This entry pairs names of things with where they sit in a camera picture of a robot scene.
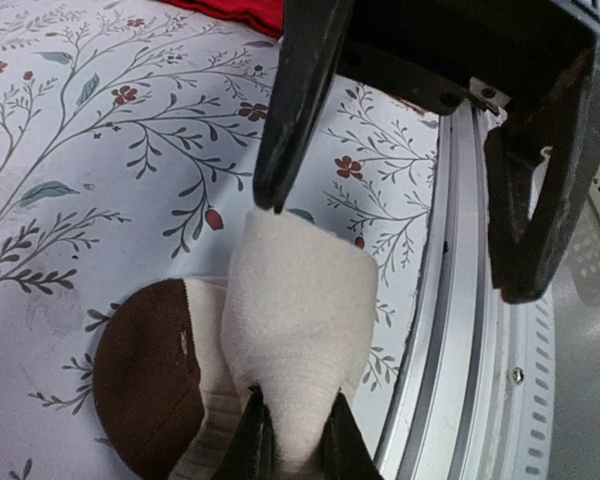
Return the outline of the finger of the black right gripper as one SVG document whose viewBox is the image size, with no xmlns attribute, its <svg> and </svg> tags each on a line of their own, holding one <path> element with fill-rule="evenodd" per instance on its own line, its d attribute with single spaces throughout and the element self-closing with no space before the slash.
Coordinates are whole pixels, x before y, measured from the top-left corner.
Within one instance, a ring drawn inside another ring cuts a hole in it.
<svg viewBox="0 0 600 480">
<path fill-rule="evenodd" d="M 509 304 L 540 299 L 600 164 L 600 39 L 541 101 L 516 101 L 484 142 L 492 282 Z"/>
<path fill-rule="evenodd" d="M 284 3 L 278 68 L 252 179 L 262 210 L 284 208 L 336 74 L 353 7 L 351 0 Z"/>
</svg>

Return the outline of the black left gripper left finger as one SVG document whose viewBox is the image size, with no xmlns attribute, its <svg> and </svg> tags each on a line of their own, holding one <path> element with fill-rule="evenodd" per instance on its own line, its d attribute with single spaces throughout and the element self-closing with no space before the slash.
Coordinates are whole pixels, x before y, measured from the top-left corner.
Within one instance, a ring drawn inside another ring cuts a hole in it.
<svg viewBox="0 0 600 480">
<path fill-rule="evenodd" d="M 250 397 L 219 466 L 219 480 L 269 480 L 274 473 L 274 431 L 259 386 Z"/>
</svg>

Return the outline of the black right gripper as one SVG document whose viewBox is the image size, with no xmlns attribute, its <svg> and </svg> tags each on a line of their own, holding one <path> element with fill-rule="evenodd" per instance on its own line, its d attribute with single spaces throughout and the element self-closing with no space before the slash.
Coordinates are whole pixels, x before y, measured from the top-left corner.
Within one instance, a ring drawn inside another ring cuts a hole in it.
<svg viewBox="0 0 600 480">
<path fill-rule="evenodd" d="M 338 72 L 435 113 L 473 80 L 533 108 L 594 36 L 579 1 L 358 1 Z"/>
</svg>

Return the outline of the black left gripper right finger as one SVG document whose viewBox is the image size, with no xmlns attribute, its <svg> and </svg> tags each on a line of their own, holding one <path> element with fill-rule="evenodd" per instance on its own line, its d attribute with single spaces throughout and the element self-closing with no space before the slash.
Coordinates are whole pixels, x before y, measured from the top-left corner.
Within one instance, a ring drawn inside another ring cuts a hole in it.
<svg viewBox="0 0 600 480">
<path fill-rule="evenodd" d="M 382 480 L 343 393 L 335 398 L 322 435 L 322 471 L 328 480 Z"/>
</svg>

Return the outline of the cream brown block sock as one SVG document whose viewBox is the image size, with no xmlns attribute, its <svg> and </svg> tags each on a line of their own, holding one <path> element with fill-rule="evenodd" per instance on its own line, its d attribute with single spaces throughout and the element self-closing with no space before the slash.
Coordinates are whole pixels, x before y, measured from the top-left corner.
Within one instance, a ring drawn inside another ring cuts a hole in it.
<svg viewBox="0 0 600 480">
<path fill-rule="evenodd" d="M 93 368 L 101 425 L 143 479 L 219 479 L 249 388 L 274 431 L 272 479 L 325 479 L 322 435 L 351 409 L 374 329 L 378 272 L 360 248 L 254 210 L 224 279 L 167 279 L 109 320 Z"/>
</svg>

